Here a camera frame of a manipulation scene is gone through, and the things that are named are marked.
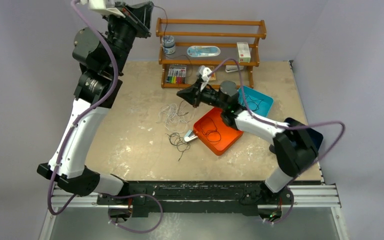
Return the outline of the light blue tray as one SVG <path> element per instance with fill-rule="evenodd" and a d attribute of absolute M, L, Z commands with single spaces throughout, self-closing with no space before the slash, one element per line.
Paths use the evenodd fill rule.
<path fill-rule="evenodd" d="M 242 106 L 246 107 L 244 102 L 245 99 L 249 109 L 255 114 L 260 115 L 262 117 L 267 117 L 269 115 L 271 107 L 274 103 L 272 97 L 265 95 L 264 93 L 261 93 L 248 86 L 243 87 L 243 92 L 242 89 L 239 88 L 238 93 L 238 102 Z"/>

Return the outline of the orange tray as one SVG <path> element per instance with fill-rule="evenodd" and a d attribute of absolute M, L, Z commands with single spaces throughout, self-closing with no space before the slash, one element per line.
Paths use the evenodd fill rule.
<path fill-rule="evenodd" d="M 217 156 L 223 155 L 244 134 L 225 125 L 221 113 L 220 108 L 213 107 L 193 125 L 197 137 Z"/>

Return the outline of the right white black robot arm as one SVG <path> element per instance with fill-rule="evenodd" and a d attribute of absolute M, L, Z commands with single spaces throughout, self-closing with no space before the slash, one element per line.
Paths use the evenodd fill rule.
<path fill-rule="evenodd" d="M 264 181 L 260 196 L 268 204 L 280 198 L 284 189 L 318 157 L 318 149 L 305 125 L 290 125 L 262 117 L 239 102 L 239 90 L 232 81 L 223 81 L 218 90 L 202 79 L 179 90 L 176 95 L 194 108 L 201 103 L 221 109 L 223 123 L 235 130 L 251 133 L 274 147 L 277 168 Z"/>

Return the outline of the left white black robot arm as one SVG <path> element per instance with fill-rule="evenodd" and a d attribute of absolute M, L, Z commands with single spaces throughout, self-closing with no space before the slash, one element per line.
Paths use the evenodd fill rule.
<path fill-rule="evenodd" d="M 102 33 L 87 25 L 74 37 L 72 57 L 79 62 L 81 74 L 70 119 L 55 154 L 49 162 L 40 164 L 37 172 L 66 192 L 79 196 L 108 194 L 122 205 L 129 199 L 124 181 L 89 169 L 86 158 L 122 86 L 120 77 L 134 40 L 151 36 L 154 3 L 88 0 L 86 4 L 107 21 L 107 30 Z"/>

